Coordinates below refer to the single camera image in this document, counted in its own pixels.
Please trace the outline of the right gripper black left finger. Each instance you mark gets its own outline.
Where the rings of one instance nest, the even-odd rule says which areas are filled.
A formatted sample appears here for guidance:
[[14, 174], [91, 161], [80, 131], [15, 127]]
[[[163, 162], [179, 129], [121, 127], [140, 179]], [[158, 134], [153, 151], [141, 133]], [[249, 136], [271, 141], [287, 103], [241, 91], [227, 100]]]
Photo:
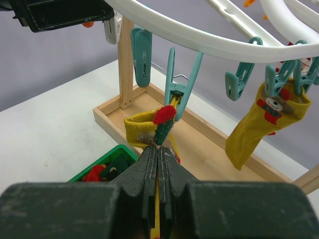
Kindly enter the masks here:
[[18, 183], [0, 197], [3, 239], [156, 239], [158, 151], [111, 182]]

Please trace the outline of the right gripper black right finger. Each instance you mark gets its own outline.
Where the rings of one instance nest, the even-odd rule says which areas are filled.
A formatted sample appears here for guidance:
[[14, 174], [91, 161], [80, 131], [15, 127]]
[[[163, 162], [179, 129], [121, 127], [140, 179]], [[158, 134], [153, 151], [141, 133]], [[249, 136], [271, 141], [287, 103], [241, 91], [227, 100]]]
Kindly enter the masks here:
[[170, 149], [158, 151], [163, 239], [316, 239], [319, 221], [290, 183], [200, 181]]

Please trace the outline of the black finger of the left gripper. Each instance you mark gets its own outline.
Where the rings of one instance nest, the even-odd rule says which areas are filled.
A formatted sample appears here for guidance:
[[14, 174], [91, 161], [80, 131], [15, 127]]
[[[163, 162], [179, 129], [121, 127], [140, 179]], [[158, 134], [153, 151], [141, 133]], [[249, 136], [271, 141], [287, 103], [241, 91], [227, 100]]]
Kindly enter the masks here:
[[0, 10], [13, 11], [13, 18], [32, 32], [105, 21], [115, 16], [113, 8], [103, 0], [2, 0]]

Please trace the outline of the yellow bear sock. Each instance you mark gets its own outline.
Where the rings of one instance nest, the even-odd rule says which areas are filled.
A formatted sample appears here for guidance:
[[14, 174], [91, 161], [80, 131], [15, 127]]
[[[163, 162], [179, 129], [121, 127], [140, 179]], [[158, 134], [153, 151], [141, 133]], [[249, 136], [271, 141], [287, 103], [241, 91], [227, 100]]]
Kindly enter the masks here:
[[225, 153], [232, 165], [241, 170], [263, 137], [302, 120], [311, 103], [304, 89], [295, 94], [292, 79], [274, 97], [266, 94], [262, 83], [249, 112], [226, 139]]
[[180, 164], [175, 140], [171, 134], [180, 97], [158, 109], [138, 113], [124, 120], [127, 142], [148, 149], [140, 160], [146, 163], [142, 220], [150, 239], [176, 239], [178, 233], [172, 221], [172, 204], [168, 163]]

